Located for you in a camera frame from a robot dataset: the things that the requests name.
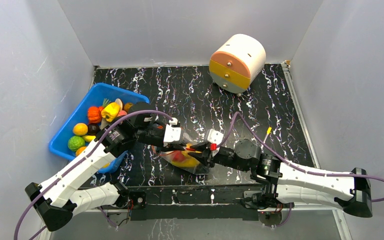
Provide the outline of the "yellow toy banana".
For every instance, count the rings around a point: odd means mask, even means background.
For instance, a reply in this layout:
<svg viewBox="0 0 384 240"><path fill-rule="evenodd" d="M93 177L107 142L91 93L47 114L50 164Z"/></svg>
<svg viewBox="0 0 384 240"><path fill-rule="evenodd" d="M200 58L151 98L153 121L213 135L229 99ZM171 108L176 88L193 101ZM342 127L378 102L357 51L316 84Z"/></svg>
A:
<svg viewBox="0 0 384 240"><path fill-rule="evenodd" d="M172 162L171 159L171 164L179 168L194 168L200 165L201 163L198 160L189 155L190 152L195 152L189 148L190 146L190 144L187 144L185 150L183 150L183 155L185 156L183 162Z"/></svg>

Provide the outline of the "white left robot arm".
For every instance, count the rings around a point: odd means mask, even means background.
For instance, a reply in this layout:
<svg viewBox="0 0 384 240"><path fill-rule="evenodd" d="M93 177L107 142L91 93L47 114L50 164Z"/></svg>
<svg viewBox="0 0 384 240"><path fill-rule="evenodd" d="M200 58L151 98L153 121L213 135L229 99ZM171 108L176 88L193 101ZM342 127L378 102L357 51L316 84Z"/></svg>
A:
<svg viewBox="0 0 384 240"><path fill-rule="evenodd" d="M146 102L134 104L128 114L116 117L86 149L54 176L30 183L25 192L48 231L64 227L75 215L105 205L132 206L138 193L123 183L108 182L81 190L98 170L131 150L137 142L165 151L181 150L183 130L178 119L155 110Z"/></svg>

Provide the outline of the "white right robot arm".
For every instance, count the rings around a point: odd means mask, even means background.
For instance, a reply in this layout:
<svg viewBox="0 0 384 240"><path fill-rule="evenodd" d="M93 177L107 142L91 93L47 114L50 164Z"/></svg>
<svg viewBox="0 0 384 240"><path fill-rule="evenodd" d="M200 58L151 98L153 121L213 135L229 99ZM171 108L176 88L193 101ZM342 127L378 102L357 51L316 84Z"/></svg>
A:
<svg viewBox="0 0 384 240"><path fill-rule="evenodd" d="M206 167L216 164L250 172L250 178L262 184L260 193L246 193L241 203L249 208L268 208L295 203L319 204L343 210L360 218L371 218L372 198L368 179L354 177L364 173L360 168L335 173L282 162L264 153L248 139L234 148L217 147L215 143L199 143L188 147L189 155Z"/></svg>

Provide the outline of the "clear zip bag orange zipper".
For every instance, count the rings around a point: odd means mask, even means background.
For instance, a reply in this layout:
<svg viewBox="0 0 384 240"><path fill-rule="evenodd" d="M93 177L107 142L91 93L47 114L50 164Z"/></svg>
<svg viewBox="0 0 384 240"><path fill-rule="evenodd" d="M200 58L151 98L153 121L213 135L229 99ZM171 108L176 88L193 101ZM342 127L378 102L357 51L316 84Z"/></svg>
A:
<svg viewBox="0 0 384 240"><path fill-rule="evenodd" d="M194 175L208 175L210 172L209 168L189 155L192 149L191 146L195 145L196 141L193 140L187 132L184 132L182 136L183 142L186 144L184 150L164 152L157 150L155 146L152 147L152 150L155 154L162 157L166 162L170 163L174 167L185 170Z"/></svg>

